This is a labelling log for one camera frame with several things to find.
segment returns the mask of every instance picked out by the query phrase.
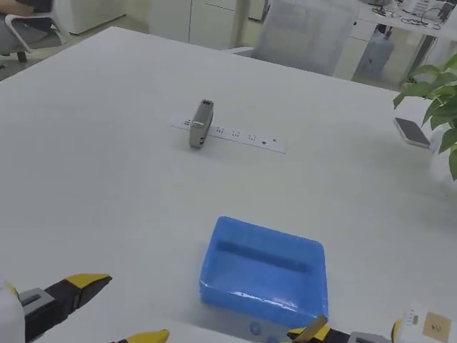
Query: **blue plastic container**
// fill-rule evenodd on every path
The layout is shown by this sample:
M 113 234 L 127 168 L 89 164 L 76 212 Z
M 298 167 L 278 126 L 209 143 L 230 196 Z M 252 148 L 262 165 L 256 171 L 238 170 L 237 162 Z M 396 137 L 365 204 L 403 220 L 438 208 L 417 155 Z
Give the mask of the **blue plastic container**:
M 320 243 L 221 217 L 200 276 L 204 303 L 283 325 L 328 316 Z

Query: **person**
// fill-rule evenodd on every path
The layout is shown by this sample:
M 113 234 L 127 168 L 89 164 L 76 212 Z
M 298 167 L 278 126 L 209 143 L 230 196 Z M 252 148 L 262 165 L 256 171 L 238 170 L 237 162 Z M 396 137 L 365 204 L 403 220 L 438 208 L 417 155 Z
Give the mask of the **person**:
M 9 54 L 21 43 L 6 25 L 7 14 L 31 16 L 51 11 L 52 0 L 0 0 L 0 54 Z M 27 44 L 42 40 L 51 30 L 50 19 L 17 19 L 14 28 Z

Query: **white cabinet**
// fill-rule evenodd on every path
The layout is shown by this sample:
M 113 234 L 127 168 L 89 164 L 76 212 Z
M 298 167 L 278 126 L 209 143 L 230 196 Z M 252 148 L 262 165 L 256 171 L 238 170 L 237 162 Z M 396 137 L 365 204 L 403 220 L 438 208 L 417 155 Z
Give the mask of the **white cabinet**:
M 339 79 L 352 80 L 367 45 L 367 41 L 348 37 L 333 76 Z
M 152 0 L 149 33 L 175 41 L 189 41 L 192 0 Z
M 334 77 L 352 80 L 375 28 L 376 24 L 369 21 L 357 20 L 354 22 L 352 32 L 346 40 L 333 73 Z
M 149 32 L 177 41 L 230 49 L 248 18 L 247 0 L 151 0 Z
M 56 11 L 68 32 L 80 34 L 123 16 L 126 8 L 124 0 L 60 0 Z
M 212 49 L 231 47 L 235 10 L 233 1 L 193 0 L 190 42 Z

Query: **chair backrest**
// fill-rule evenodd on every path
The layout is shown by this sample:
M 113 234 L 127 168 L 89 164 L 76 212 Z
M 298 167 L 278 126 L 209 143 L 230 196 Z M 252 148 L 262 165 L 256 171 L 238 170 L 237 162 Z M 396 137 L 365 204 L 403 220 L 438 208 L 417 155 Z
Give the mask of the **chair backrest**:
M 358 16 L 357 0 L 273 0 L 252 57 L 332 75 Z

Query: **white power strip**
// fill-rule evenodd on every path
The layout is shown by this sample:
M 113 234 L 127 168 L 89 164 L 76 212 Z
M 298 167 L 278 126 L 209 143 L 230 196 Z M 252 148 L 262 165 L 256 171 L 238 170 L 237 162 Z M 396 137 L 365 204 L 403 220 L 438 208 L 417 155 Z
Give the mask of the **white power strip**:
M 189 131 L 191 129 L 192 119 L 177 117 L 173 118 L 169 123 L 172 127 Z M 286 153 L 286 145 L 279 142 L 276 138 L 267 138 L 260 134 L 248 134 L 239 130 L 227 129 L 222 126 L 211 125 L 208 136 L 235 141 L 245 145 L 257 146 L 258 148 L 271 151 Z

